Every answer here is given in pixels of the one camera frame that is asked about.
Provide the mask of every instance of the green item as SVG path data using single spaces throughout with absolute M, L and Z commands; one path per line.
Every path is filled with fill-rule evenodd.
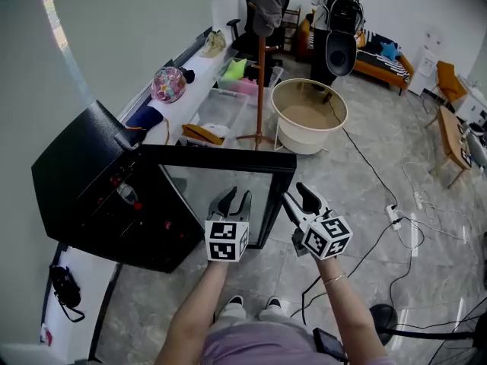
M 239 62 L 235 62 L 234 59 L 231 60 L 230 66 L 228 66 L 227 71 L 223 75 L 223 78 L 230 78 L 231 80 L 240 80 L 244 77 L 245 65 L 247 63 L 246 59 L 241 59 Z

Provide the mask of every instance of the pink item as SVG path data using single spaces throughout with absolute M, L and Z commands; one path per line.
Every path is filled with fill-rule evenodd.
M 151 86 L 152 98 L 163 103 L 176 101 L 183 96 L 185 90 L 186 79 L 183 73 L 172 66 L 159 69 Z
M 244 77 L 235 81 L 231 90 L 241 94 L 248 94 L 249 96 L 257 96 L 259 94 L 259 85 L 257 85 L 257 81 L 252 81 Z

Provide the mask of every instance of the gray cap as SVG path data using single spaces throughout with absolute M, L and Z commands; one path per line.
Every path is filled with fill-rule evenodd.
M 256 0 L 252 27 L 259 37 L 270 37 L 274 29 L 281 25 L 281 21 L 281 0 Z

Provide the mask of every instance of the bracelet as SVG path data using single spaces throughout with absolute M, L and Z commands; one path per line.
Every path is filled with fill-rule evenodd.
M 328 284 L 331 284 L 331 283 L 334 283 L 335 281 L 338 281 L 340 278 L 344 278 L 346 276 L 345 273 L 341 273 L 340 276 L 338 277 L 335 277 L 335 278 L 330 278 L 328 281 L 325 281 L 325 285 L 328 285 Z

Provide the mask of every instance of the wooden coat rack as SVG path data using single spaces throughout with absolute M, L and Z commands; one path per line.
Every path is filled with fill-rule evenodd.
M 272 138 L 263 135 L 262 131 L 262 111 L 263 111 L 263 101 L 264 101 L 264 73 L 266 68 L 266 51 L 270 52 L 275 50 L 275 47 L 266 50 L 266 38 L 264 36 L 259 36 L 259 94 L 257 99 L 257 130 L 255 134 L 252 135 L 242 135 L 237 137 L 237 139 L 255 139 L 256 146 L 255 150 L 259 150 L 259 144 L 262 140 L 274 144 Z

